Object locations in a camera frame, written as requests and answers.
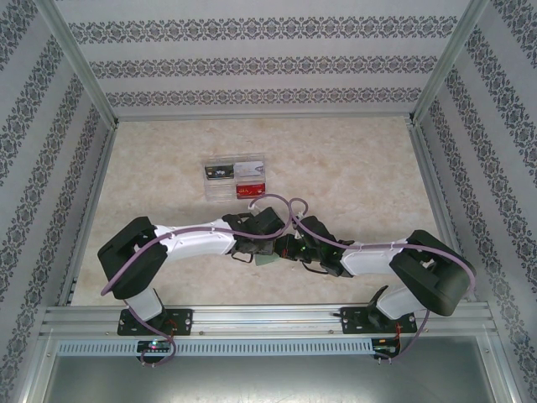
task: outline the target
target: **small box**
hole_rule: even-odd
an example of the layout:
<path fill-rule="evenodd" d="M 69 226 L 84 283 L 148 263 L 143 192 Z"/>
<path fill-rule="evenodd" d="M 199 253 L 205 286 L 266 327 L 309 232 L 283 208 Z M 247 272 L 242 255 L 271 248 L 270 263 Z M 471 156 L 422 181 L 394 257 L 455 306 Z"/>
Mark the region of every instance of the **small box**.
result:
<path fill-rule="evenodd" d="M 209 202 L 249 199 L 266 192 L 263 154 L 222 155 L 203 163 Z"/>

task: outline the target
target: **robotic arm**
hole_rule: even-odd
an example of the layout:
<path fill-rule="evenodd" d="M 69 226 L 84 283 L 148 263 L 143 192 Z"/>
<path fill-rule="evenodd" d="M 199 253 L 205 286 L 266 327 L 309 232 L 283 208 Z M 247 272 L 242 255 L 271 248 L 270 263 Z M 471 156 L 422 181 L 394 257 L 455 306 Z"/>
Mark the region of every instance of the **robotic arm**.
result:
<path fill-rule="evenodd" d="M 165 261 L 201 254 L 239 259 L 235 255 L 241 253 L 250 254 L 250 263 L 254 255 L 277 254 L 300 261 L 308 270 L 307 264 L 319 262 L 326 271 L 322 274 L 336 277 L 395 273 L 404 286 L 390 292 L 383 287 L 370 303 L 369 324 L 381 331 L 388 322 L 414 311 L 428 309 L 450 316 L 472 284 L 468 268 L 475 275 L 468 262 L 426 231 L 416 230 L 407 239 L 370 249 L 362 243 L 336 240 L 315 216 L 295 223 L 296 235 L 275 238 L 272 234 L 287 226 L 272 207 L 255 216 L 227 214 L 190 227 L 164 227 L 153 225 L 147 217 L 135 218 L 98 252 L 110 280 L 102 294 L 111 290 L 143 321 L 160 329 L 167 320 L 166 311 L 149 284 Z"/>

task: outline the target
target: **black wire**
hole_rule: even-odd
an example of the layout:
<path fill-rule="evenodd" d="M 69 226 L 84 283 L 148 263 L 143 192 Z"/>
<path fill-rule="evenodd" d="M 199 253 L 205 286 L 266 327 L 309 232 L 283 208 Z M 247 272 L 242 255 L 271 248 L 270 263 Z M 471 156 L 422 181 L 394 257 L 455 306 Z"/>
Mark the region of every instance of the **black wire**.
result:
<path fill-rule="evenodd" d="M 313 270 L 313 269 L 310 269 L 308 266 L 305 265 L 304 262 L 302 262 L 302 265 L 304 266 L 304 268 L 308 271 L 310 271 L 311 273 L 316 273 L 318 275 L 327 275 L 328 272 L 327 271 L 317 271 L 317 270 Z"/>

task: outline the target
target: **patterned wallpaper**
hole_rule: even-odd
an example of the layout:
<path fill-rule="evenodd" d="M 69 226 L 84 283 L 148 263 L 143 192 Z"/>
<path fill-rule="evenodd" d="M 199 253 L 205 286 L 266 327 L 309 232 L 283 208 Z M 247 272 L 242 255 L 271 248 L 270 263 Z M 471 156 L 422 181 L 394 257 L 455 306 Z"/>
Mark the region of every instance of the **patterned wallpaper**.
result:
<path fill-rule="evenodd" d="M 34 4 L 1 0 L 0 402 L 56 305 L 108 129 Z"/>
<path fill-rule="evenodd" d="M 422 130 L 523 401 L 537 401 L 537 12 L 491 1 Z"/>
<path fill-rule="evenodd" d="M 57 4 L 126 118 L 412 112 L 468 0 Z"/>

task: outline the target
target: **metal plate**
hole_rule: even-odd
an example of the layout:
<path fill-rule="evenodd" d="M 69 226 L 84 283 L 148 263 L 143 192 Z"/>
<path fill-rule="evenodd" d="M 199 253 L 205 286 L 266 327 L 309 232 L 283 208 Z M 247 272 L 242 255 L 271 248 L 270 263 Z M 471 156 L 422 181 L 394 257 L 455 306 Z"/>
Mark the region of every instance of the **metal plate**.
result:
<path fill-rule="evenodd" d="M 191 309 L 166 309 L 169 318 L 174 322 L 166 322 L 161 332 L 174 336 L 190 336 L 192 329 L 192 310 Z M 117 325 L 117 334 L 119 336 L 153 336 L 154 333 L 146 329 L 140 322 L 133 318 L 128 309 L 123 309 Z"/>
<path fill-rule="evenodd" d="M 418 330 L 413 313 L 403 315 L 397 321 L 390 321 L 382 331 L 369 322 L 368 309 L 365 307 L 343 307 L 340 315 L 343 334 L 396 333 L 397 323 L 401 326 L 401 333 L 416 333 Z"/>

